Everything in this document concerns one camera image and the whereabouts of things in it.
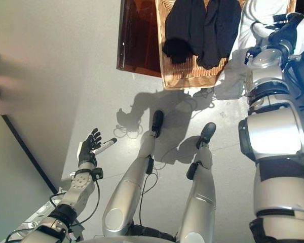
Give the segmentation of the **robot right hand black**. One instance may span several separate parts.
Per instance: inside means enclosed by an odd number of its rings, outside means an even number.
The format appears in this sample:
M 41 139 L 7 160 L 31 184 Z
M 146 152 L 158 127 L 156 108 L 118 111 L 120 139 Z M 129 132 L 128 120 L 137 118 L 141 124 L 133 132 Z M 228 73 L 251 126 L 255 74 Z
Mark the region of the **robot right hand black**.
M 251 25 L 251 29 L 256 37 L 264 39 L 268 45 L 287 41 L 295 48 L 297 42 L 297 27 L 303 19 L 304 14 L 301 13 L 274 15 L 274 23 L 272 25 L 256 21 Z

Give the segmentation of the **robot left hand black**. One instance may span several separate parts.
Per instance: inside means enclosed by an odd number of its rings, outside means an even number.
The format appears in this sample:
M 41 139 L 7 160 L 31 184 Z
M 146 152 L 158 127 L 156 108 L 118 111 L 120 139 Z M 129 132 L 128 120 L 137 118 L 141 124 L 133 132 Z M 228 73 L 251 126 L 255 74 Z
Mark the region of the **robot left hand black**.
M 90 164 L 92 168 L 96 168 L 96 156 L 117 142 L 116 138 L 111 138 L 105 142 L 101 140 L 101 132 L 97 128 L 94 128 L 86 139 L 79 143 L 77 150 L 78 167 L 82 164 Z

